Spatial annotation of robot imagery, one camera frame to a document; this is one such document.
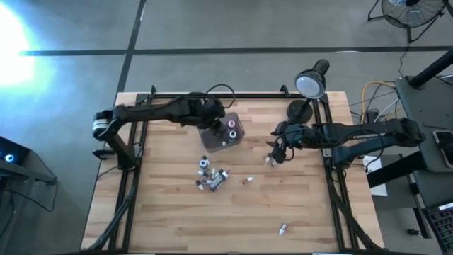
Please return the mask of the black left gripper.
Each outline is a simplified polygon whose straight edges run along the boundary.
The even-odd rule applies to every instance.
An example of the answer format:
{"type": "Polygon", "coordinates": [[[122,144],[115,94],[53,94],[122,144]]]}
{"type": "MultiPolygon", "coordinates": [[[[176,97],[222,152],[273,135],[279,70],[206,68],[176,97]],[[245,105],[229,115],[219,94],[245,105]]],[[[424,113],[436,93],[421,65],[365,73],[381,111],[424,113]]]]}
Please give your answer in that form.
{"type": "Polygon", "coordinates": [[[220,121],[224,116],[224,106],[217,98],[209,98],[195,104],[195,126],[210,129],[213,137],[217,137],[220,130],[221,140],[227,140],[229,136],[229,126],[220,121]]]}

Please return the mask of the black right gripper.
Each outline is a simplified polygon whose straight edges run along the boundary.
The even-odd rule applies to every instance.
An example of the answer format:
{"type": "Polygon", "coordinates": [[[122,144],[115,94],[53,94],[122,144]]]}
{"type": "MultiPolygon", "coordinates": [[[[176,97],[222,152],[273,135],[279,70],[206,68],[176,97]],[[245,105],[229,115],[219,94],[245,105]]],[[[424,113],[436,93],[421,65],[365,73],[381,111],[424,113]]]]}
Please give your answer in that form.
{"type": "MultiPolygon", "coordinates": [[[[289,148],[316,149],[317,134],[313,129],[305,125],[288,125],[281,134],[278,135],[283,145],[289,148]]],[[[286,160],[286,148],[274,146],[270,153],[272,164],[282,164],[286,160]]]]}

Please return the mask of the large purple food coloring bottle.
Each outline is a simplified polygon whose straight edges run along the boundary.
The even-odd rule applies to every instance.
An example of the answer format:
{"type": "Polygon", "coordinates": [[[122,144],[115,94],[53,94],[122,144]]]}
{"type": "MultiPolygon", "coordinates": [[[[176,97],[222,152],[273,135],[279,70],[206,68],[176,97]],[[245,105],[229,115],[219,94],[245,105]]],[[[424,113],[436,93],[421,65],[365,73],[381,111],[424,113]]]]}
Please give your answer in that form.
{"type": "Polygon", "coordinates": [[[229,174],[230,170],[224,171],[223,169],[220,169],[210,184],[210,190],[215,192],[228,179],[229,174]]]}

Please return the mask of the grey translucent plastic bin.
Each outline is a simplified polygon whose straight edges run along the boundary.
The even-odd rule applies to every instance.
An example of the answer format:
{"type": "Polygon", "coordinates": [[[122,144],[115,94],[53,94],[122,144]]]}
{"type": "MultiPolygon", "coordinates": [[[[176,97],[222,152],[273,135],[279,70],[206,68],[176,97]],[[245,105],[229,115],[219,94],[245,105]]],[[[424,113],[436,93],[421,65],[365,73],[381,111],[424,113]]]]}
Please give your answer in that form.
{"type": "Polygon", "coordinates": [[[228,147],[232,147],[237,145],[242,141],[245,137],[245,130],[241,121],[239,119],[239,115],[235,112],[227,113],[223,118],[220,119],[222,123],[228,124],[230,120],[234,120],[236,122],[235,128],[229,128],[229,133],[231,131],[236,131],[237,136],[235,140],[230,140],[229,136],[227,140],[220,139],[220,130],[217,137],[213,137],[210,129],[199,129],[199,135],[202,141],[203,146],[209,153],[217,152],[222,149],[226,149],[228,147]],[[226,141],[226,146],[222,146],[222,141],[226,141]]]}

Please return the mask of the black gooseneck desk lamp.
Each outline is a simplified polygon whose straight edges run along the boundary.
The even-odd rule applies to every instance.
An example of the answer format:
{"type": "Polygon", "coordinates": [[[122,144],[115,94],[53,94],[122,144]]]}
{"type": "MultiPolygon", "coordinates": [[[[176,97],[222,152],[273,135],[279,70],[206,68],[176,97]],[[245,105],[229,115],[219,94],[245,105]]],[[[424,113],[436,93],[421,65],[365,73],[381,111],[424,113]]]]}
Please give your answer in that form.
{"type": "Polygon", "coordinates": [[[330,63],[320,59],[311,69],[306,69],[294,79],[294,85],[304,100],[294,100],[287,108],[288,120],[291,124],[304,124],[310,121],[313,115],[311,102],[320,99],[326,91],[326,72],[330,63]]]}

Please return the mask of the white paper sheet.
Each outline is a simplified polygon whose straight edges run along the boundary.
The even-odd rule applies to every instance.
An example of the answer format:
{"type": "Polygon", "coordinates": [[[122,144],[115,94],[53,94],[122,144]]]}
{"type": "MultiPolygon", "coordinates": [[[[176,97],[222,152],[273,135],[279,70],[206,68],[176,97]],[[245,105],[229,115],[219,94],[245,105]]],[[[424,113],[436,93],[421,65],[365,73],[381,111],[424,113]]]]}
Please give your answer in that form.
{"type": "Polygon", "coordinates": [[[363,157],[362,163],[368,178],[371,194],[373,196],[387,197],[386,184],[382,182],[382,177],[379,174],[383,167],[381,158],[366,155],[363,157]]]}

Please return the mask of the grey side desk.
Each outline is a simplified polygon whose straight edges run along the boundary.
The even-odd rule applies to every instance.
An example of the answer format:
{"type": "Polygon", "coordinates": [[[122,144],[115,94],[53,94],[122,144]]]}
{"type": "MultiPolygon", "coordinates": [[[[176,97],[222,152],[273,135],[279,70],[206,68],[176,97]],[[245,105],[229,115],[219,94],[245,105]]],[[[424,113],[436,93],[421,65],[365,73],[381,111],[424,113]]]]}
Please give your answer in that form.
{"type": "Polygon", "coordinates": [[[382,182],[414,174],[417,189],[426,208],[453,202],[453,168],[446,164],[438,149],[433,132],[453,132],[453,85],[434,77],[418,90],[407,79],[396,82],[396,90],[406,116],[417,122],[425,141],[418,151],[405,156],[379,172],[382,182]]]}

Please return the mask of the smartphone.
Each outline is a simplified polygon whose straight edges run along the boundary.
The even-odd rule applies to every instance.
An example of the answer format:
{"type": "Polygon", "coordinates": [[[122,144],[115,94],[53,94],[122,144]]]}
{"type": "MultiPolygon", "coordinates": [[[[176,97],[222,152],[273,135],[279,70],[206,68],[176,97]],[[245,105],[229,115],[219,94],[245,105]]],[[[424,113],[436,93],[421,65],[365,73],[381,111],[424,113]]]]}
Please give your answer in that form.
{"type": "Polygon", "coordinates": [[[436,130],[433,132],[433,137],[445,164],[449,168],[453,168],[453,132],[449,130],[436,130]]]}

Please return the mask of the black stand pole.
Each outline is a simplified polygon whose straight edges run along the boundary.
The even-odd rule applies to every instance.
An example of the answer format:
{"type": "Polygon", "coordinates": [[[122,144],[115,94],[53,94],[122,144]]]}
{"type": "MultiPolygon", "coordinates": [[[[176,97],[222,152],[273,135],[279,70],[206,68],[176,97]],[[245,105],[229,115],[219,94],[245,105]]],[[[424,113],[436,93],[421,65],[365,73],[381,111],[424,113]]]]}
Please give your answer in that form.
{"type": "Polygon", "coordinates": [[[421,90],[425,83],[439,74],[441,71],[453,64],[453,50],[449,50],[439,59],[435,60],[431,65],[426,67],[422,72],[412,77],[408,84],[414,89],[421,90]]]}

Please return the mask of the black keyboard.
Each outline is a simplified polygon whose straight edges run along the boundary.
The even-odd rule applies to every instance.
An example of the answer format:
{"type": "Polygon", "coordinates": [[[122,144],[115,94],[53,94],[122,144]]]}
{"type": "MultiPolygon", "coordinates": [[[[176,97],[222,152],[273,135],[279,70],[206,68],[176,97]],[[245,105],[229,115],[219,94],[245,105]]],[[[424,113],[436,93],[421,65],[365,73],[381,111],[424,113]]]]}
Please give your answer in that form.
{"type": "Polygon", "coordinates": [[[443,254],[453,255],[453,202],[424,208],[423,214],[443,254]]]}

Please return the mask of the black floor fan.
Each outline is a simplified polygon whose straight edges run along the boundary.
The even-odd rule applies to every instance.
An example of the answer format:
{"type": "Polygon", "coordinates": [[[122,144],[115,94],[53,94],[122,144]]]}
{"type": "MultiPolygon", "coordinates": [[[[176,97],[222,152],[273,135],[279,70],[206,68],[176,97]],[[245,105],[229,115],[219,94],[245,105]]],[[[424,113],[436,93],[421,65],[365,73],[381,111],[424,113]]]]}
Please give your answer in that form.
{"type": "Polygon", "coordinates": [[[447,0],[376,0],[367,14],[367,21],[385,20],[406,32],[410,45],[445,14],[447,0]]]}

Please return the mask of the black aluminium rig frame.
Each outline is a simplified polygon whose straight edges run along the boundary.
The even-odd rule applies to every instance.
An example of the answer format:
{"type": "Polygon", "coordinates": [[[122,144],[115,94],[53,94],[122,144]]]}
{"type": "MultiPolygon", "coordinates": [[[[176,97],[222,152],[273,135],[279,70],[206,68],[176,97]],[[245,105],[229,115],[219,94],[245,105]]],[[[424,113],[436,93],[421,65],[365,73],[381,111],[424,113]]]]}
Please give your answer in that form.
{"type": "Polygon", "coordinates": [[[276,167],[263,161],[290,98],[281,92],[219,97],[246,132],[239,144],[209,155],[214,169],[230,170],[225,184],[215,192],[197,187],[198,162],[207,152],[196,128],[165,120],[127,124],[118,134],[143,157],[136,171],[118,171],[114,159],[101,163],[83,253],[280,254],[351,245],[351,229],[330,202],[320,151],[293,152],[276,167]]]}

